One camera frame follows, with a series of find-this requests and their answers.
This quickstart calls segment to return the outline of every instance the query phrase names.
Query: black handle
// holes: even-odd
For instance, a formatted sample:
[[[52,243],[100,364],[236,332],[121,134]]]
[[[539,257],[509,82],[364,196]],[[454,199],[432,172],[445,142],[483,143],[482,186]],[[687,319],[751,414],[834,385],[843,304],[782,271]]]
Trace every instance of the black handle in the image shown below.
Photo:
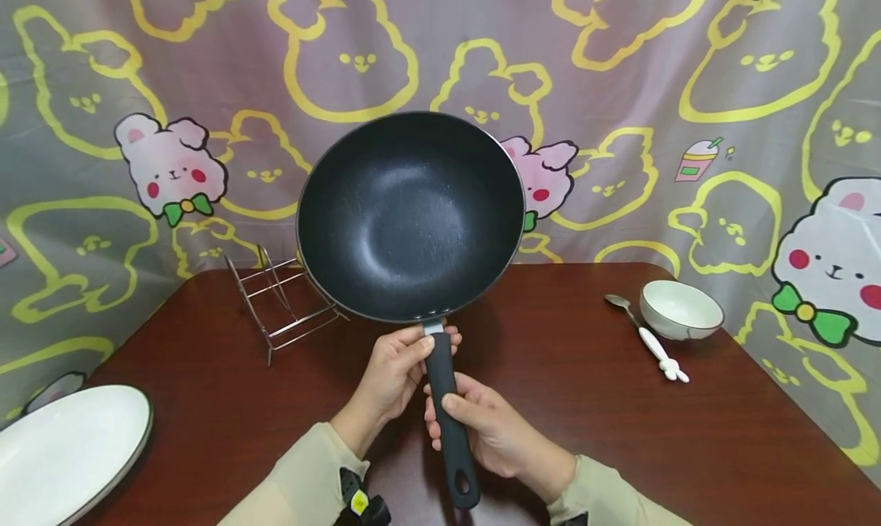
[[[480,486],[474,472],[474,457],[468,445],[468,433],[462,423],[454,420],[441,407],[445,394],[456,394],[456,377],[453,376],[453,350],[450,335],[433,333],[434,351],[425,359],[428,381],[431,383],[431,399],[440,424],[440,442],[443,463],[447,473],[447,489],[453,505],[459,509],[474,508],[480,502]]]

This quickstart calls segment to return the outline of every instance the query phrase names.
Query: brown tabletop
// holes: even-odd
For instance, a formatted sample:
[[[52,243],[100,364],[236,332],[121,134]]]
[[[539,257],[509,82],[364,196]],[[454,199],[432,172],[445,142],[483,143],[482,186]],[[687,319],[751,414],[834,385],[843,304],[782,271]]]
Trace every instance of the brown tabletop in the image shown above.
[[[877,524],[869,516],[881,516],[881,492],[728,334],[667,343],[691,377],[668,382],[602,300],[638,302],[645,282],[669,277],[644,264],[512,266],[450,318],[464,336],[457,369],[695,524]],[[295,306],[314,301],[308,287],[288,294]],[[270,327],[282,321],[270,298],[261,302]],[[143,389],[155,424],[138,466],[85,524],[215,524],[346,403],[373,341],[389,330],[334,322],[277,352],[267,369],[231,274],[190,279],[90,382]],[[538,498],[488,474],[470,515],[450,510],[419,396],[367,456],[369,491],[394,524],[546,524]]]

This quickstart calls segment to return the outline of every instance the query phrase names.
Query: black watch strap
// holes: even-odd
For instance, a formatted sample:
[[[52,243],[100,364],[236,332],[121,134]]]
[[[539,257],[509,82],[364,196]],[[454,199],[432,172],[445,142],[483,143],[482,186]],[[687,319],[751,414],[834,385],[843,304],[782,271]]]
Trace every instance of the black watch strap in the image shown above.
[[[570,518],[563,522],[563,526],[587,526],[587,513]]]
[[[382,497],[370,498],[360,476],[349,469],[340,469],[340,487],[343,502],[349,513],[355,515],[362,526],[388,526],[391,514]]]

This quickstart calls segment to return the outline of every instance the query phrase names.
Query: white bowl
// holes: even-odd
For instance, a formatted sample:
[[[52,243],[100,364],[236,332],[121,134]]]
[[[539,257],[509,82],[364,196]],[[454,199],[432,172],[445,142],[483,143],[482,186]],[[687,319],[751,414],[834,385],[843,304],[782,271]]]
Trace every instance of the white bowl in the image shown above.
[[[0,524],[73,524],[144,449],[150,402],[137,388],[76,392],[0,432]]]
[[[639,293],[639,310],[666,339],[705,339],[725,321],[718,302],[701,289],[678,281],[651,281]]]

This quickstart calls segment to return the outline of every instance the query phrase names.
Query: sleeve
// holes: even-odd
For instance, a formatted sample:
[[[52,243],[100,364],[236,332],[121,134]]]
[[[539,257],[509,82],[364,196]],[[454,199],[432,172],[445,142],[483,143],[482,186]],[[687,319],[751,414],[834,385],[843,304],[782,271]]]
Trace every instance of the sleeve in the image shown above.
[[[548,513],[551,526],[585,513],[589,526],[690,526],[637,492],[618,470],[586,456],[578,456],[575,478]]]
[[[367,467],[370,463],[355,457],[329,423],[318,423],[219,526],[331,526],[346,507],[340,469],[363,479]]]

